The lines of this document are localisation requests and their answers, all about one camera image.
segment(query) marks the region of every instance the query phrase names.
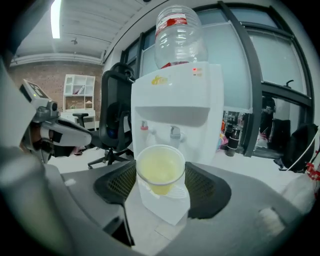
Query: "white bookshelf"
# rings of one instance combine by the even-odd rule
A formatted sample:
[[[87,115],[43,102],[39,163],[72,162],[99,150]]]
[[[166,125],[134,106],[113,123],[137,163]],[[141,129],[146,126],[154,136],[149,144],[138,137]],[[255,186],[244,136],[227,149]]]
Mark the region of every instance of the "white bookshelf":
[[[88,113],[88,116],[85,119],[85,127],[93,125],[94,129],[97,129],[96,125],[96,112],[94,110],[94,91],[95,91],[95,76],[89,75],[78,75],[78,74],[66,74],[64,80],[63,88],[63,112],[61,117],[72,122],[77,123],[77,117],[73,116],[73,113]],[[72,100],[77,99],[78,97],[83,97],[83,107],[77,108],[76,105],[66,104],[67,99]]]

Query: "plastic cup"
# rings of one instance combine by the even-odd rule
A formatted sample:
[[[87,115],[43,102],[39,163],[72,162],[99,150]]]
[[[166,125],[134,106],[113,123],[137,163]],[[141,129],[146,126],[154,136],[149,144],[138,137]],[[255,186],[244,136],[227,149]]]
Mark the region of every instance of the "plastic cup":
[[[136,171],[157,195],[166,195],[185,172],[184,155],[169,145],[145,148],[136,158]]]

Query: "backpack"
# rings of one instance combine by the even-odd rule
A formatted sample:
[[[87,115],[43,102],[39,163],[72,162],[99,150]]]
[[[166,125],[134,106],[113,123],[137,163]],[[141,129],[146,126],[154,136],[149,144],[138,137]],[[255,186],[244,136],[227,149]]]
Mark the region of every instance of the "backpack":
[[[284,155],[281,157],[281,161],[286,168],[298,160],[298,158],[305,152],[311,141],[315,137],[318,131],[318,127],[313,124],[303,124],[296,130],[290,137],[287,143]],[[301,159],[290,169],[290,171],[298,172],[305,169],[307,163],[311,160],[315,149],[315,142],[309,147],[307,152],[301,157]]]

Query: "cable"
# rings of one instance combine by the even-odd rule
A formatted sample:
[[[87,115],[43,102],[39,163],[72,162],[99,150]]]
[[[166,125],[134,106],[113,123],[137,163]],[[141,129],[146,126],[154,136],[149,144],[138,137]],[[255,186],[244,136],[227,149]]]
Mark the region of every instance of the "cable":
[[[298,160],[295,161],[295,162],[293,163],[293,165],[291,165],[286,171],[289,171],[289,170],[304,156],[304,154],[305,154],[305,153],[308,151],[308,149],[311,147],[312,143],[314,143],[314,141],[315,141],[315,139],[316,139],[316,137],[317,137],[317,135],[318,135],[318,132],[319,132],[319,128],[318,128],[317,132],[315,133],[315,135],[314,135],[314,137],[313,137],[310,145],[306,148],[306,150],[302,153],[302,155],[298,158]]]

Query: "office chair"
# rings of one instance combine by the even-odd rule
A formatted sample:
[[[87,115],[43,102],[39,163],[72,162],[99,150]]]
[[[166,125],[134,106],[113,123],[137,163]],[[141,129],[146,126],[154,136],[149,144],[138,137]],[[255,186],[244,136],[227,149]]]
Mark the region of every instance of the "office chair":
[[[102,76],[101,112],[99,130],[90,132],[91,145],[105,150],[104,157],[88,163],[88,168],[98,163],[111,165],[114,161],[127,161],[120,157],[132,155],[127,147],[132,143],[131,133],[131,86],[135,81],[134,72],[126,64],[116,63]],[[79,124],[85,126],[87,113],[74,113]],[[130,130],[125,132],[124,123],[127,118]]]

